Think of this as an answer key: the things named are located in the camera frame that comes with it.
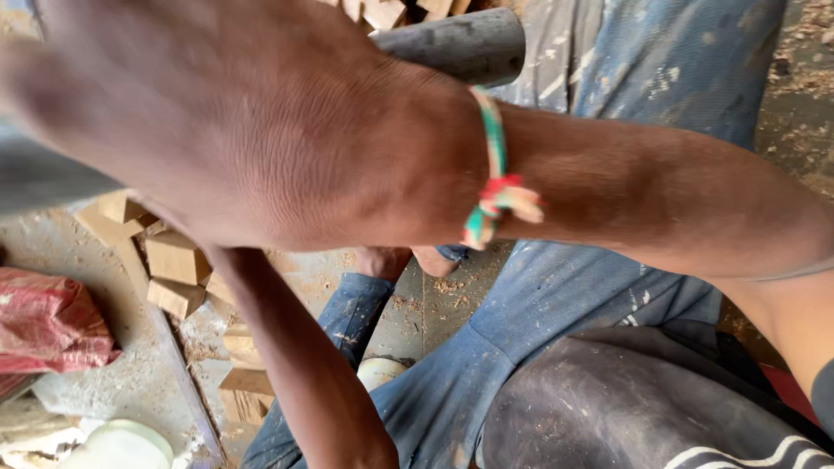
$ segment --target wood piece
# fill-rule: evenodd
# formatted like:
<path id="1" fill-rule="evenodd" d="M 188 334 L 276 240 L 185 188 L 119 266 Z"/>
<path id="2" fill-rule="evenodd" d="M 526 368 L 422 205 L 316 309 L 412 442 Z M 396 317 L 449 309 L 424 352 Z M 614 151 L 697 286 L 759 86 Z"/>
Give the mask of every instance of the wood piece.
<path id="1" fill-rule="evenodd" d="M 462 15 L 469 9 L 472 0 L 452 0 L 452 7 L 449 8 L 449 16 Z"/>
<path id="2" fill-rule="evenodd" d="M 153 279 L 148 286 L 148 301 L 184 320 L 203 304 L 206 290 L 202 286 L 186 285 L 171 280 Z"/>
<path id="3" fill-rule="evenodd" d="M 264 423 L 275 393 L 266 371 L 233 368 L 217 388 L 229 421 Z"/>
<path id="4" fill-rule="evenodd" d="M 99 197 L 98 212 L 116 223 L 127 223 L 148 211 L 142 205 L 128 199 L 128 190 L 122 189 Z"/>
<path id="5" fill-rule="evenodd" d="M 362 19 L 362 10 L 362 0 L 342 0 L 342 11 L 354 23 L 358 23 Z"/>
<path id="6" fill-rule="evenodd" d="M 427 3 L 427 6 L 423 7 L 423 5 L 420 5 L 420 1 Z M 417 4 L 428 10 L 425 18 L 423 18 L 423 23 L 448 17 L 453 1 L 454 0 L 418 0 Z"/>
<path id="7" fill-rule="evenodd" d="M 203 435 L 204 444 L 211 455 L 211 462 L 214 464 L 213 467 L 220 467 L 225 460 L 223 449 L 220 446 L 220 437 L 209 416 L 209 411 L 206 410 L 203 403 L 203 397 L 197 391 L 197 384 L 188 372 L 183 351 L 174 338 L 171 323 L 168 322 L 168 318 L 162 310 L 149 305 L 146 301 L 148 298 L 148 271 L 145 270 L 145 264 L 142 262 L 141 254 L 139 254 L 139 247 L 133 238 L 127 238 L 116 245 L 116 251 L 121 256 L 122 265 L 128 273 L 131 283 L 133 283 L 139 301 L 145 306 L 145 314 L 156 331 L 157 342 L 162 349 L 162 356 L 166 360 L 168 368 L 177 378 L 177 384 L 183 393 L 188 410 L 194 417 L 197 429 Z"/>
<path id="8" fill-rule="evenodd" d="M 0 405 L 0 445 L 46 436 L 75 426 L 69 417 L 47 412 L 34 396 Z"/>
<path id="9" fill-rule="evenodd" d="M 226 285 L 226 280 L 223 280 L 223 277 L 218 275 L 217 272 L 212 272 L 211 276 L 208 278 L 206 291 L 234 306 L 234 296 L 232 296 L 232 291 L 229 290 L 229 286 Z"/>
<path id="10" fill-rule="evenodd" d="M 115 246 L 121 240 L 142 233 L 145 228 L 156 223 L 159 219 L 152 214 L 145 214 L 125 224 L 116 223 L 98 212 L 98 202 L 96 202 L 86 209 L 78 211 L 75 214 L 75 220 L 109 248 Z"/>
<path id="11" fill-rule="evenodd" d="M 387 31 L 393 28 L 405 15 L 405 4 L 400 0 L 364 0 L 363 18 L 374 29 Z"/>
<path id="12" fill-rule="evenodd" d="M 223 345 L 229 351 L 229 359 L 235 368 L 264 370 L 258 350 L 255 349 L 252 334 L 245 324 L 235 324 L 223 334 Z"/>
<path id="13" fill-rule="evenodd" d="M 199 285 L 211 274 L 209 261 L 197 245 L 175 231 L 165 231 L 145 240 L 151 276 Z"/>

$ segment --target white container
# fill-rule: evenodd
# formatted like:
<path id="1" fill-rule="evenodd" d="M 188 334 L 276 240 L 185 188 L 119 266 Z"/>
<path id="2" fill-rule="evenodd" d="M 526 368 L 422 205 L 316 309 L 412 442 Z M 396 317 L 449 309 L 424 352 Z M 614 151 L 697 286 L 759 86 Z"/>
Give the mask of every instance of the white container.
<path id="1" fill-rule="evenodd" d="M 153 428 L 117 419 L 95 429 L 58 469 L 170 469 L 171 445 Z"/>

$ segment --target white stripe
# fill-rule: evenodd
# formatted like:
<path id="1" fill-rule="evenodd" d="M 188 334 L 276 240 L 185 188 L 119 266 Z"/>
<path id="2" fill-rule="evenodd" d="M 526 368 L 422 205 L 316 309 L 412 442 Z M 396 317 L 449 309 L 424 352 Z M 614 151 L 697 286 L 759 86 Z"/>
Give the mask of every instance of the white stripe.
<path id="1" fill-rule="evenodd" d="M 797 442 L 797 441 L 805 441 L 811 443 L 806 438 L 801 436 L 789 436 L 782 440 L 782 443 L 779 443 L 779 447 L 776 449 L 776 452 L 773 453 L 773 456 L 768 457 L 767 459 L 751 459 L 749 461 L 738 459 L 737 457 L 730 456 L 724 452 L 718 451 L 715 448 L 709 448 L 706 446 L 697 446 L 690 450 L 683 451 L 681 454 L 675 456 L 668 464 L 664 466 L 664 469 L 673 469 L 675 467 L 679 467 L 684 462 L 690 460 L 691 458 L 698 456 L 703 453 L 715 453 L 720 454 L 728 459 L 732 459 L 733 461 L 740 462 L 745 466 L 752 466 L 752 467 L 765 467 L 765 466 L 773 466 L 774 464 L 778 463 L 785 457 L 785 452 L 787 448 Z"/>
<path id="2" fill-rule="evenodd" d="M 796 457 L 796 464 L 793 465 L 793 469 L 802 469 L 805 467 L 805 463 L 808 462 L 814 456 L 825 456 L 828 459 L 831 459 L 831 456 L 828 456 L 828 453 L 820 450 L 805 450 L 799 453 L 799 456 Z"/>
<path id="3" fill-rule="evenodd" d="M 827 453 L 820 450 L 805 450 L 799 453 L 799 456 L 796 458 L 796 463 L 793 465 L 793 469 L 802 469 L 805 467 L 805 463 L 808 462 L 814 456 L 825 456 L 831 459 Z M 706 464 L 701 464 L 696 469 L 744 469 L 743 467 L 737 466 L 729 461 L 715 461 L 715 462 L 708 462 Z"/>
<path id="4" fill-rule="evenodd" d="M 736 466 L 729 461 L 715 461 L 702 464 L 695 469 L 744 469 L 744 467 Z"/>
<path id="5" fill-rule="evenodd" d="M 553 94 L 553 92 L 565 82 L 565 74 L 559 75 L 559 77 L 553 81 L 553 83 L 547 85 L 545 91 L 542 91 L 539 95 L 539 99 L 546 99 L 548 96 Z"/>

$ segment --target hand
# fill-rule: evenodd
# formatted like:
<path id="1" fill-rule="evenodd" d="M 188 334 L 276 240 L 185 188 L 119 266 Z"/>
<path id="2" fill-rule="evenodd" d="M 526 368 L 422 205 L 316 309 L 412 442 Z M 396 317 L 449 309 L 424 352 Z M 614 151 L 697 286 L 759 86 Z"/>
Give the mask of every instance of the hand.
<path id="1" fill-rule="evenodd" d="M 201 243 L 456 241 L 486 178 L 462 84 L 383 55 L 312 0 L 41 1 L 2 55 L 41 139 L 167 207 Z M 482 151 L 480 158 L 460 156 Z M 465 203 L 449 210 L 446 201 Z M 431 232 L 433 239 L 414 239 Z"/>

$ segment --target skin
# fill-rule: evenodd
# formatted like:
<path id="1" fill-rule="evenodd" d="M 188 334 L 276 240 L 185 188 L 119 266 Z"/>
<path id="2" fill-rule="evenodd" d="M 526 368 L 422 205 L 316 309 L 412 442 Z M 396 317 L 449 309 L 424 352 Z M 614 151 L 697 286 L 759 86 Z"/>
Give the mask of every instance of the skin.
<path id="1" fill-rule="evenodd" d="M 459 241 L 488 170 L 475 101 L 317 2 L 69 3 L 43 2 L 46 44 L 0 54 L 3 104 L 205 248 L 311 467 L 395 465 L 347 363 L 258 251 L 230 248 Z M 810 394 L 834 357 L 834 274 L 799 274 L 834 259 L 831 205 L 704 135 L 500 109 L 508 169 L 541 194 L 545 221 L 508 215 L 499 236 L 599 245 L 713 282 Z M 773 277 L 786 278 L 760 281 Z"/>

